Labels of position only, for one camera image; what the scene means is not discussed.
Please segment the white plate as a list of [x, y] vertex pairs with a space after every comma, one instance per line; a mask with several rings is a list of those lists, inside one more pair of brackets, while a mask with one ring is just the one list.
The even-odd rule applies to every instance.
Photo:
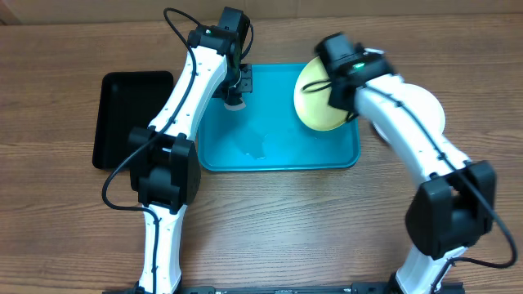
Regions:
[[[417, 118], [423, 123], [424, 127], [428, 131], [438, 132], [443, 134], [445, 129], [445, 111], [438, 101], [438, 99], [428, 90], [414, 85], [412, 83], [400, 83], [393, 87], [395, 94], [393, 98], [395, 100], [403, 101], [405, 106], [417, 116]], [[365, 90], [366, 94], [370, 94], [375, 101], [378, 102], [380, 107], [385, 109], [398, 109], [395, 107], [394, 102], [386, 98], [383, 98], [380, 94], [372, 90]], [[390, 144], [390, 140], [382, 129], [379, 121], [371, 120], [376, 132], [382, 137], [387, 144]]]

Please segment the yellow plate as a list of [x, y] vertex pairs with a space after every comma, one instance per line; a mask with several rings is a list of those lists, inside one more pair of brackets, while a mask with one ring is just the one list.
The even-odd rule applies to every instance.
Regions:
[[315, 131], [331, 131], [346, 122], [348, 112], [329, 105], [331, 81], [319, 57], [300, 72], [293, 94], [299, 119]]

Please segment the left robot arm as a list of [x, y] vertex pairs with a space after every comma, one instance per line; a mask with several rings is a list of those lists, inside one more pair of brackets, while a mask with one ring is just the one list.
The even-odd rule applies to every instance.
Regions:
[[138, 210], [145, 220], [144, 266], [137, 293], [180, 289], [181, 231], [199, 189], [201, 170], [195, 136], [213, 98], [235, 107], [241, 61], [253, 43], [253, 26], [198, 26], [183, 40], [186, 65], [163, 109], [145, 128], [133, 130], [126, 160]]

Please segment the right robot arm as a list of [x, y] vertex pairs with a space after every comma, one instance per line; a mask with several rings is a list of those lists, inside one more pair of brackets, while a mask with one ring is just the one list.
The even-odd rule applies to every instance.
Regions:
[[378, 51], [323, 57], [329, 104], [375, 123], [404, 162], [417, 192], [405, 215], [413, 246], [391, 276], [389, 293], [442, 293], [441, 281], [464, 252], [492, 230], [497, 176], [474, 163], [416, 109], [434, 96], [408, 84]]

